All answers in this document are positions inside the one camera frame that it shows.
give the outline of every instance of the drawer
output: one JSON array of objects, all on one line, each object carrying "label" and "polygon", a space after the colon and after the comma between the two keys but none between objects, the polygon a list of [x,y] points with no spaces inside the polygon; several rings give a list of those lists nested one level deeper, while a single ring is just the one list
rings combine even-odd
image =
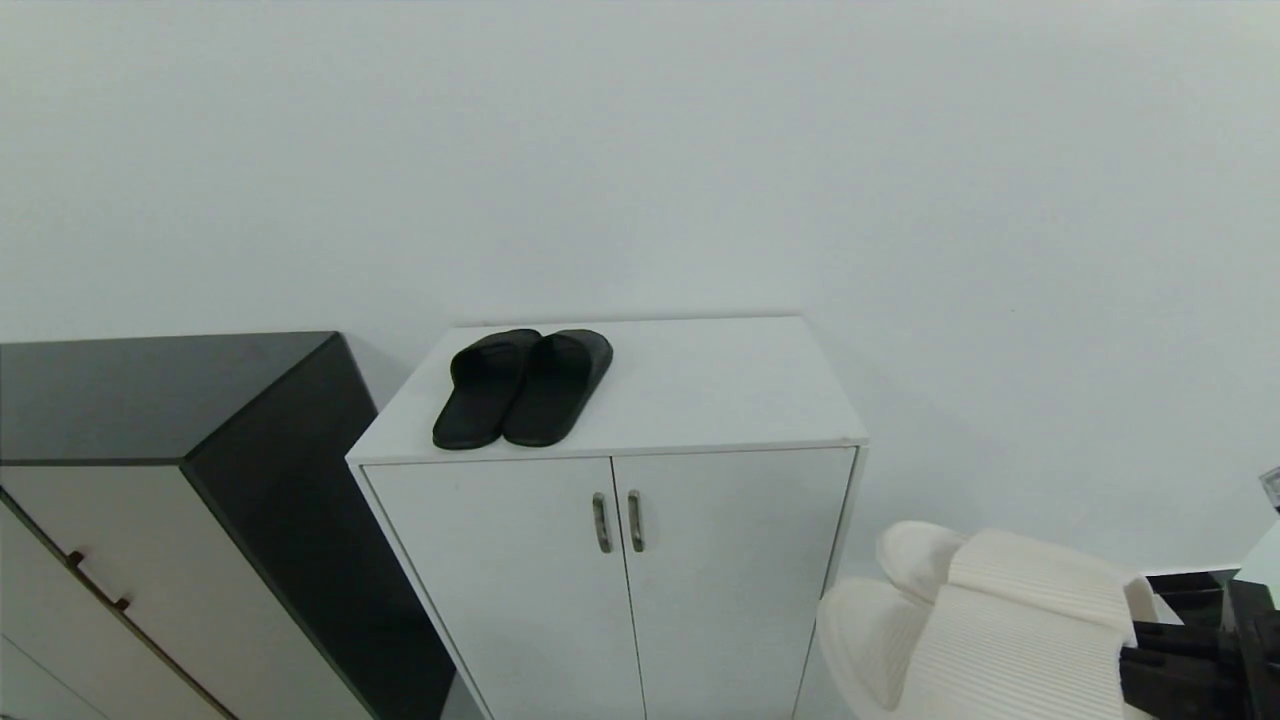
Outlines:
[{"label": "drawer", "polygon": [[369,717],[178,468],[6,468],[5,487],[241,720]]},{"label": "drawer", "polygon": [[[220,719],[212,706],[102,607],[8,507],[0,506],[0,524],[6,712],[33,720]],[[61,685],[68,692],[59,691]]]}]

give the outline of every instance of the black slide sandal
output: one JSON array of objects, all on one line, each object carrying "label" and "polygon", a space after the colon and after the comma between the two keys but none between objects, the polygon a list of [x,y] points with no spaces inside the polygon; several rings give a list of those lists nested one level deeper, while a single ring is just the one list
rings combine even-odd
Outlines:
[{"label": "black slide sandal", "polygon": [[529,329],[494,333],[453,356],[453,393],[431,428],[435,447],[474,450],[498,439],[525,380],[529,352],[541,337]]},{"label": "black slide sandal", "polygon": [[529,354],[525,387],[502,434],[516,445],[547,447],[564,439],[613,361],[613,346],[591,331],[561,331]]}]

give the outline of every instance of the black cabinet top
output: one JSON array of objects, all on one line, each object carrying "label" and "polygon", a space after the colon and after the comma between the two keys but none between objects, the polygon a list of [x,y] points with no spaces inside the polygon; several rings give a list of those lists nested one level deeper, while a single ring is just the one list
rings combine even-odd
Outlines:
[{"label": "black cabinet top", "polygon": [[0,465],[175,464],[335,337],[0,345]]}]

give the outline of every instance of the cabinet door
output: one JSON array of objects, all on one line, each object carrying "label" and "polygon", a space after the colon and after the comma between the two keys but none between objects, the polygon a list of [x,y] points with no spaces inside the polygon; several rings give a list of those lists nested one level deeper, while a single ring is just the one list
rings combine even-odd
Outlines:
[{"label": "cabinet door", "polygon": [[5,487],[241,720],[369,717],[178,468],[5,468]]},{"label": "cabinet door", "polygon": [[5,637],[0,637],[0,712],[10,717],[108,720]]},{"label": "cabinet door", "polygon": [[[365,474],[481,710],[494,720],[643,720],[608,459]],[[596,538],[596,496],[611,552]]]},{"label": "cabinet door", "polygon": [[649,720],[791,717],[852,448],[617,457]]},{"label": "cabinet door", "polygon": [[[27,528],[0,506],[0,543],[4,547],[0,588],[4,633],[29,657],[40,660],[47,675],[58,678],[87,705],[111,720],[218,720],[220,716],[187,684],[111,616],[65,568],[40,544]],[[9,660],[5,646],[5,660]],[[60,717],[56,707],[69,710],[60,693],[35,697],[32,688],[4,667],[5,711],[17,717]],[[45,689],[56,691],[47,684]],[[60,706],[31,707],[24,703],[58,702]],[[83,707],[74,706],[77,712]],[[78,717],[68,714],[67,717]]]}]

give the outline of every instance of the cabinet handle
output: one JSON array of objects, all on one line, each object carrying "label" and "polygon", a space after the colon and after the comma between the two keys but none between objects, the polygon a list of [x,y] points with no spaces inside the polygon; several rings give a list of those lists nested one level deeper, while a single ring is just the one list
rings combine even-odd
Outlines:
[{"label": "cabinet handle", "polygon": [[631,510],[631,550],[644,552],[644,530],[640,529],[640,492],[627,493],[627,509]]},{"label": "cabinet handle", "polygon": [[[88,579],[88,575],[84,574],[84,570],[79,569],[79,564],[83,562],[83,561],[84,561],[84,553],[81,552],[81,551],[78,551],[78,550],[73,550],[70,552],[70,555],[67,556],[67,569],[72,571],[72,575],[76,575],[76,579],[79,580],[82,585],[84,585],[86,588],[90,588],[90,592],[92,592],[95,596],[99,596],[101,598],[106,598],[106,593],[102,592],[97,587],[97,584],[93,583],[93,580]],[[108,603],[111,607],[119,610],[120,612],[124,612],[125,610],[129,609],[129,598],[128,597],[120,597],[115,602],[108,601]]]},{"label": "cabinet handle", "polygon": [[613,552],[613,543],[609,541],[609,527],[604,524],[604,493],[598,492],[591,498],[591,510],[595,512],[595,539],[600,543],[600,552],[608,555]]}]

